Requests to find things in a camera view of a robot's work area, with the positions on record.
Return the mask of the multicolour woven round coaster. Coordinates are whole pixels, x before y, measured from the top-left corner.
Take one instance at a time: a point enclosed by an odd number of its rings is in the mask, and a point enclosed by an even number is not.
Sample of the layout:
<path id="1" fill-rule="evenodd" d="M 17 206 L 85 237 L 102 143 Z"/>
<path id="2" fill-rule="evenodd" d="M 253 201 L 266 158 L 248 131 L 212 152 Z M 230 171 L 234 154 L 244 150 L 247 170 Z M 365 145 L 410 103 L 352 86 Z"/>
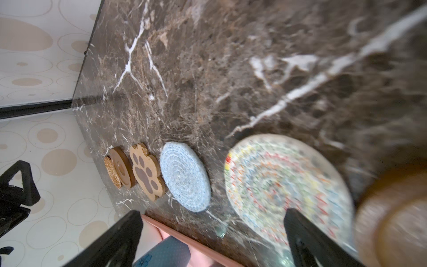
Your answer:
<path id="1" fill-rule="evenodd" d="M 334 166 L 307 144 L 284 135 L 252 135 L 229 150 L 224 178 L 235 212 L 272 245 L 289 249 L 284 217 L 296 209 L 351 250 L 349 189 Z"/>

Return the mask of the dark brown wooden coaster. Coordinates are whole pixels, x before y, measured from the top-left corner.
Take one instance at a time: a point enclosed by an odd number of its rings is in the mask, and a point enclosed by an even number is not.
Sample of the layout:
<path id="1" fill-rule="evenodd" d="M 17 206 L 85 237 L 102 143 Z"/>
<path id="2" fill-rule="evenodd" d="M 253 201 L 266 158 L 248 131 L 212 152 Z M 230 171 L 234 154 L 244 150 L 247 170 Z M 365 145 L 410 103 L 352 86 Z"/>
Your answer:
<path id="1" fill-rule="evenodd" d="M 128 157 L 120 147 L 111 148 L 109 157 L 112 160 L 114 168 L 119 176 L 121 184 L 128 190 L 135 186 L 136 180 L 132 171 L 132 165 Z"/>

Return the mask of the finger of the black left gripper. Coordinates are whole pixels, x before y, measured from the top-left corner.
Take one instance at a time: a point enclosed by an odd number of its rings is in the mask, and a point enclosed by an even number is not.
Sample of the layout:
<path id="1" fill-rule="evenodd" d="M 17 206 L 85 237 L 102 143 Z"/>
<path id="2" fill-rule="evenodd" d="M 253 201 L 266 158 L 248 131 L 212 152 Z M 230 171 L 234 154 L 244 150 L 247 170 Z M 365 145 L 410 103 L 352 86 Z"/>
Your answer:
<path id="1" fill-rule="evenodd" d="M 24 207 L 7 208 L 1 207 L 1 237 L 26 220 L 30 209 Z"/>
<path id="2" fill-rule="evenodd" d="M 22 186 L 10 185 L 10 181 L 21 173 Z M 31 165 L 19 160 L 1 175 L 1 200 L 17 205 L 33 206 L 40 201 L 40 193 L 33 180 Z"/>

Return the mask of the cork paw print coaster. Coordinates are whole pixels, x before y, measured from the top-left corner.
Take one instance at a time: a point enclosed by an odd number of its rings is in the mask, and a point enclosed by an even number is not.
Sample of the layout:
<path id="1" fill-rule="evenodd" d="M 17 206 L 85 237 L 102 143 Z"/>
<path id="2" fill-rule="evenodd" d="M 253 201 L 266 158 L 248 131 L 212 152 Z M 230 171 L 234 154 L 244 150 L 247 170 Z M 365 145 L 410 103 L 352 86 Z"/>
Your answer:
<path id="1" fill-rule="evenodd" d="M 136 181 L 151 201 L 156 201 L 166 192 L 165 182 L 157 158 L 150 154 L 143 143 L 130 147 L 132 170 Z"/>

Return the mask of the light blue woven coaster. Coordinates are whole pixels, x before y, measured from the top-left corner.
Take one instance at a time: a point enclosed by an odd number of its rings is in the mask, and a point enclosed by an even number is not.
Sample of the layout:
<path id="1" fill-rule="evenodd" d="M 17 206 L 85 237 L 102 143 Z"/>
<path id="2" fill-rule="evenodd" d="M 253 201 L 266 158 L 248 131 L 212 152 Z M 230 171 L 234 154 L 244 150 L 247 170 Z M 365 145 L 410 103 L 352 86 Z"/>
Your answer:
<path id="1" fill-rule="evenodd" d="M 160 166 L 167 187 L 184 208 L 192 212 L 208 208 L 209 177 L 192 148 L 181 142 L 167 142 L 161 151 Z"/>

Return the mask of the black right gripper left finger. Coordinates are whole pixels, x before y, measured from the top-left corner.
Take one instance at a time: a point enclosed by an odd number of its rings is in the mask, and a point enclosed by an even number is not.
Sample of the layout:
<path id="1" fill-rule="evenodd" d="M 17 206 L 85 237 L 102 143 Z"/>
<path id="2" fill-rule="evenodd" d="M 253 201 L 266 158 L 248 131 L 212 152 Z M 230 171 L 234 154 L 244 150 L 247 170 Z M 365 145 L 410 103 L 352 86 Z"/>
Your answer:
<path id="1" fill-rule="evenodd" d="M 131 210 L 65 266 L 131 267 L 142 229 L 140 212 Z"/>

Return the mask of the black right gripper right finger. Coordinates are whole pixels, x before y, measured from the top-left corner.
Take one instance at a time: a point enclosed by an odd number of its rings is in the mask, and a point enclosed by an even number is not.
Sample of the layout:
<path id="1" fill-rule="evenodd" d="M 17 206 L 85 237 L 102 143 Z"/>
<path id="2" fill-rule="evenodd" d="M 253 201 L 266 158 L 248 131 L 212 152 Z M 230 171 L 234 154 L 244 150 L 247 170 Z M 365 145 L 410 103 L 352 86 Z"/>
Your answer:
<path id="1" fill-rule="evenodd" d="M 363 266 L 297 209 L 286 211 L 284 228 L 296 267 Z"/>

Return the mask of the brown wooden round coaster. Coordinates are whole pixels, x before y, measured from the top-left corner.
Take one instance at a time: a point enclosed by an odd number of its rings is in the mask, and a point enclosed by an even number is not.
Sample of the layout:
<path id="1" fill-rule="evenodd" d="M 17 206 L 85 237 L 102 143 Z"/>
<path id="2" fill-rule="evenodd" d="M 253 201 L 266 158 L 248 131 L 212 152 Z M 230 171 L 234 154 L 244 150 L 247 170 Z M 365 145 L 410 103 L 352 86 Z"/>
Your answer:
<path id="1" fill-rule="evenodd" d="M 354 240 L 367 267 L 427 264 L 427 167 L 389 170 L 361 198 Z"/>

